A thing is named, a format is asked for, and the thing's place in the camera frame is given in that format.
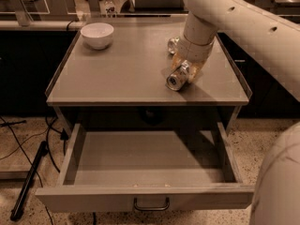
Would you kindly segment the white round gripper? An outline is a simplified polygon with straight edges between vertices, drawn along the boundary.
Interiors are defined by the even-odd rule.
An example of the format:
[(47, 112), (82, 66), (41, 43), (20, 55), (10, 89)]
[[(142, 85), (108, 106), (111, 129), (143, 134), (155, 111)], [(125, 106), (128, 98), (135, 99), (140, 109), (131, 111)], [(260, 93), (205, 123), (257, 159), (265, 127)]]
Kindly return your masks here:
[(177, 52), (172, 57), (172, 72), (177, 69), (186, 71), (188, 67), (187, 81), (193, 83), (202, 70), (204, 61), (210, 56), (214, 41), (215, 38), (211, 37), (206, 44), (196, 44), (184, 36), (180, 36), (177, 43)]

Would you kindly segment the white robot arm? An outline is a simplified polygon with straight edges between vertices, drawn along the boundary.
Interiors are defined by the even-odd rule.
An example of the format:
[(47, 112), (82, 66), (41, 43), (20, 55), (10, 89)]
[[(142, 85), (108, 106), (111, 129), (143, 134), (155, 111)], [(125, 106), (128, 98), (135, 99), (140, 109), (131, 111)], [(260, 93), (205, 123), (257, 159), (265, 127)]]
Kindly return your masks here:
[[(204, 63), (218, 30), (300, 97), (300, 29), (244, 0), (183, 0), (188, 10), (173, 63)], [(300, 225), (300, 123), (285, 130), (262, 162), (249, 225)]]

